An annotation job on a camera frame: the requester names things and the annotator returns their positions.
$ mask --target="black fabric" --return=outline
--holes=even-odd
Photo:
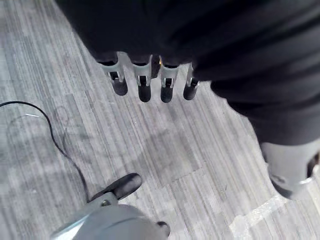
[[[319,0],[58,0],[97,62],[110,51],[193,62],[260,142],[320,136]]]

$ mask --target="laminate floor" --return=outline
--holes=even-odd
[[[122,200],[170,224],[170,239],[318,239],[320,177],[299,201],[273,189],[248,121],[202,83],[183,99],[180,67],[170,103],[115,95],[103,71],[52,1],[1,2],[0,102],[41,107],[75,159],[90,194],[131,172],[143,176]],[[1,239],[47,239],[85,204],[75,169],[57,151],[45,119],[29,106],[0,109]]]

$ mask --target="cable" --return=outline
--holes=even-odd
[[[71,163],[71,165],[74,166],[75,169],[77,170],[77,172],[78,172],[78,174],[80,176],[80,179],[81,179],[81,183],[83,185],[83,190],[84,190],[84,194],[85,194],[85,201],[87,203],[89,203],[90,202],[89,190],[88,190],[88,185],[87,185],[86,179],[84,177],[84,174],[82,173],[82,171],[78,167],[78,165],[74,162],[74,160],[65,151],[63,151],[59,147],[59,145],[57,144],[57,141],[56,141],[54,133],[53,133],[52,125],[51,125],[50,119],[47,116],[47,114],[40,107],[38,107],[36,105],[33,105],[32,103],[26,102],[26,101],[6,101],[6,102],[1,103],[0,107],[6,106],[6,105],[11,105],[11,104],[28,105],[30,107],[33,107],[33,108],[39,110],[43,114],[43,116],[45,117],[45,119],[46,119],[46,121],[47,121],[47,123],[49,125],[49,131],[50,131],[51,139],[52,139],[55,147],[59,150],[60,153],[62,153],[63,156],[65,156],[68,159],[69,163]]]

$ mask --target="black rubber tip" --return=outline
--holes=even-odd
[[[194,88],[193,86],[188,86],[185,84],[184,90],[183,90],[183,97],[185,100],[192,100],[196,96],[197,89]]]
[[[273,187],[275,188],[275,190],[284,198],[286,199],[292,199],[293,196],[293,192],[287,189],[284,189],[282,187],[280,187],[278,184],[276,184],[274,181],[271,180],[271,183],[273,185]]]
[[[174,92],[173,88],[161,87],[161,93],[160,93],[161,101],[166,104],[169,103],[172,99],[173,92]]]
[[[123,82],[115,80],[112,83],[112,87],[113,87],[114,92],[119,96],[124,96],[128,92],[128,86],[127,86],[127,82],[126,82],[125,78],[123,78]]]
[[[142,102],[147,103],[151,99],[150,86],[138,86],[139,98]]]
[[[142,182],[142,177],[138,173],[129,173],[98,192],[92,197],[90,202],[109,192],[113,193],[118,200],[124,199],[134,193],[141,186]]]

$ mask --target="robotic finger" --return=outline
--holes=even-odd
[[[114,92],[119,96],[124,96],[128,92],[128,86],[124,74],[124,69],[118,60],[117,53],[113,53],[110,61],[101,62],[104,74],[111,81]]]
[[[186,82],[183,90],[183,97],[186,100],[192,100],[196,96],[200,81],[193,77],[192,62],[189,64],[188,73],[186,75]]]
[[[172,99],[174,86],[178,75],[178,65],[169,65],[161,58],[161,93],[160,98],[162,102],[169,103]]]

